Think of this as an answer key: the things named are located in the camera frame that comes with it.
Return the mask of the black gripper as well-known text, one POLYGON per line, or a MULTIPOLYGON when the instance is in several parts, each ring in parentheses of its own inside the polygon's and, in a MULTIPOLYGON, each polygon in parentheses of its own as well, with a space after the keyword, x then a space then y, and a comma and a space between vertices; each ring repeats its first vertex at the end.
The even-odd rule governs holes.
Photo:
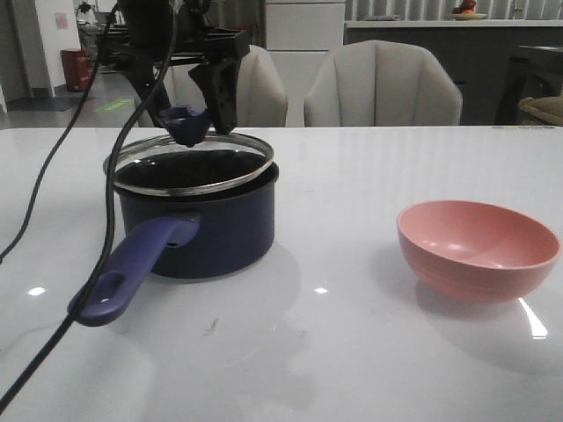
POLYGON ((171 53, 205 61, 188 75, 203 95, 216 132, 229 134, 238 125, 238 72, 250 52, 247 33, 209 25, 209 1, 118 1, 116 7, 124 27, 99 37, 99 58, 104 65, 125 62, 118 72, 141 101, 147 100, 147 124, 164 127, 161 112, 171 101, 165 84, 157 86, 159 68, 153 63, 171 53))

